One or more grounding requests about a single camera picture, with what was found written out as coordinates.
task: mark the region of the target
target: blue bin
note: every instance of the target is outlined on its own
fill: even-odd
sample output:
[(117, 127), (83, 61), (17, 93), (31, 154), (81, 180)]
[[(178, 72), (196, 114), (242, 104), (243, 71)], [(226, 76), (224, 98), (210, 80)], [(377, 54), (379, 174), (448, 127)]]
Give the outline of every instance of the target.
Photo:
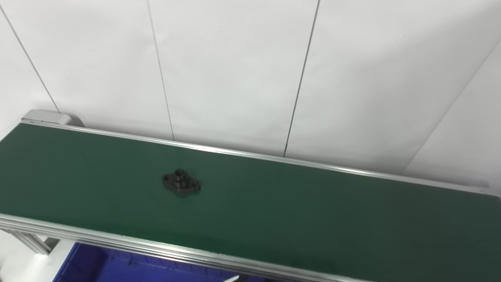
[[(222, 282), (239, 273), (76, 243), (54, 282)], [(248, 282), (275, 282), (248, 276)]]

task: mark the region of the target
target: conveyor leg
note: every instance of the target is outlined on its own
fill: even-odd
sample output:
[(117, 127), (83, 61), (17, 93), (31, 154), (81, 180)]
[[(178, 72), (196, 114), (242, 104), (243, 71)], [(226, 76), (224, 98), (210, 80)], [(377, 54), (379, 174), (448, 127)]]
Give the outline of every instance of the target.
[(48, 255), (51, 253), (52, 249), (45, 244), (38, 236), (34, 234), (29, 234), (21, 231), (15, 230), (5, 230), (4, 231), (12, 234), (15, 238), (17, 238), (21, 243), (23, 243), (26, 247), (30, 248), (33, 252)]

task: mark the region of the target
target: panel seam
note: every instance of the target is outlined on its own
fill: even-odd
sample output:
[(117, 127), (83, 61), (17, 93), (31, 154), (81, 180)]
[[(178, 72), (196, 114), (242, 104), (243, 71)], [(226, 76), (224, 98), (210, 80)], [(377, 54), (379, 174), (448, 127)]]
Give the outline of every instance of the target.
[(407, 165), (405, 166), (405, 168), (402, 170), (402, 172), (400, 173), (400, 175), (403, 175), (405, 173), (405, 171), (407, 170), (407, 168), (409, 167), (409, 165), (412, 163), (412, 161), (416, 158), (417, 154), (421, 151), (421, 149), (424, 147), (424, 145), (426, 144), (426, 142), (428, 142), (428, 140), (430, 139), (431, 135), (437, 130), (438, 126), (442, 123), (443, 119), (447, 116), (447, 114), (450, 112), (450, 110), (452, 109), (452, 107), (456, 104), (456, 102), (459, 100), (459, 98), (463, 95), (464, 91), (466, 90), (466, 88), (470, 85), (471, 81), (473, 80), (473, 78), (477, 75), (478, 71), (482, 68), (482, 66), (485, 64), (485, 62), (489, 59), (490, 55), (492, 54), (492, 52), (496, 49), (496, 47), (501, 43), (501, 38), (499, 38), (497, 40), (497, 42), (494, 44), (494, 47), (487, 53), (486, 57), (482, 60), (482, 62), (479, 64), (479, 66), (477, 67), (477, 69), (473, 72), (472, 76), (468, 79), (468, 81), (465, 83), (465, 86), (463, 87), (463, 89), (459, 92), (459, 94), (456, 96), (456, 98), (454, 99), (454, 101), (450, 104), (449, 108), (445, 111), (445, 113), (442, 115), (442, 117), (438, 120), (438, 122), (435, 124), (435, 126), (433, 127), (433, 129), (430, 131), (430, 133), (428, 134), (428, 136), (425, 138), (425, 140), (423, 141), (423, 143), (421, 144), (421, 146), (419, 147), (419, 149), (416, 150), (416, 153), (412, 156), (412, 158), (410, 159), (410, 161), (407, 163)]
[(310, 52), (310, 46), (311, 46), (312, 37), (313, 37), (313, 30), (315, 29), (315, 22), (317, 21), (317, 14), (318, 14), (319, 6), (320, 6), (320, 0), (317, 1), (317, 8), (315, 10), (315, 16), (313, 17), (313, 24), (312, 24), (312, 29), (310, 31), (310, 38), (308, 39), (308, 46), (306, 48), (305, 60), (303, 62), (303, 69), (301, 70), (301, 77), (299, 78), (298, 92), (296, 93), (296, 100), (294, 102), (294, 108), (292, 109), (291, 122), (289, 124), (289, 131), (287, 132), (287, 139), (285, 142), (284, 155), (283, 155), (284, 158), (285, 158), (285, 154), (287, 152), (287, 146), (289, 145), (289, 138), (291, 137), (292, 123), (294, 121), (294, 114), (296, 113), (296, 106), (298, 105), (299, 92), (301, 91), (301, 83), (303, 82), (303, 76), (305, 74), (306, 61), (308, 59), (308, 53)]
[(5, 17), (5, 20), (7, 20), (7, 23), (9, 24), (9, 27), (11, 28), (12, 32), (14, 33), (14, 36), (16, 37), (19, 45), (21, 46), (21, 48), (23, 49), (23, 52), (25, 53), (26, 57), (28, 58), (28, 61), (30, 62), (31, 66), (33, 67), (33, 70), (35, 71), (35, 73), (37, 74), (38, 76), (38, 79), (40, 80), (40, 82), (42, 83), (47, 95), (49, 96), (49, 98), (51, 99), (52, 101), (52, 104), (54, 104), (54, 107), (56, 108), (56, 110), (61, 113), (61, 111), (59, 110), (58, 106), (56, 105), (56, 102), (54, 101), (54, 99), (52, 98), (52, 95), (51, 93), (49, 92), (49, 90), (47, 89), (47, 86), (45, 85), (45, 82), (43, 81), (42, 77), (40, 76), (40, 73), (38, 73), (38, 70), (37, 68), (35, 67), (35, 64), (33, 63), (33, 61), (31, 60), (31, 57), (28, 55), (28, 52), (26, 51), (26, 48), (24, 47), (23, 43), (21, 42), (21, 39), (19, 38), (18, 36), (18, 33), (14, 30), (14, 26), (12, 26), (12, 23), (11, 21), (9, 20), (9, 18), (7, 17), (7, 14), (5, 13), (4, 11), (4, 8), (2, 7), (2, 5), (0, 4), (0, 11), (2, 11), (2, 14), (4, 15)]
[(151, 15), (150, 1), (146, 0), (146, 3), (148, 4), (148, 14), (150, 17), (151, 31), (153, 32), (153, 42), (155, 43), (155, 51), (156, 51), (156, 55), (157, 55), (158, 69), (160, 70), (160, 79), (162, 80), (163, 97), (165, 98), (165, 106), (167, 107), (167, 116), (169, 117), (170, 133), (172, 135), (172, 140), (175, 141), (174, 129), (172, 128), (172, 119), (170, 117), (169, 103), (167, 102), (167, 91), (165, 91), (165, 82), (164, 82), (163, 73), (162, 73), (162, 64), (160, 63), (160, 54), (158, 52), (158, 45), (157, 45), (157, 40), (156, 40), (156, 35), (155, 35), (155, 27), (153, 25), (153, 16)]

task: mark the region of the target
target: white wall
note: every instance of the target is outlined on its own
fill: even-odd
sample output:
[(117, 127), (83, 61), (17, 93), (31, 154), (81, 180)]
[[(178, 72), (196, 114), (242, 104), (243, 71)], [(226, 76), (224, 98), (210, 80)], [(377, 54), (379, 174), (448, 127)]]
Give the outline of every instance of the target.
[(289, 158), (501, 188), (499, 0), (322, 1), (299, 95), (316, 0), (0, 4), (47, 87), (0, 17), (2, 136), (57, 106), (88, 127), (277, 156), (288, 140)]

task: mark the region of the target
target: white floor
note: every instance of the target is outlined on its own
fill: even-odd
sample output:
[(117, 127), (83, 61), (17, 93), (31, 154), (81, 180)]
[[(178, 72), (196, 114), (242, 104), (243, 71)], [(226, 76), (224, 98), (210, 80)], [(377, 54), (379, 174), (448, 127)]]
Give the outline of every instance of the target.
[(1, 282), (52, 282), (74, 242), (61, 240), (47, 256), (35, 254), (0, 230)]

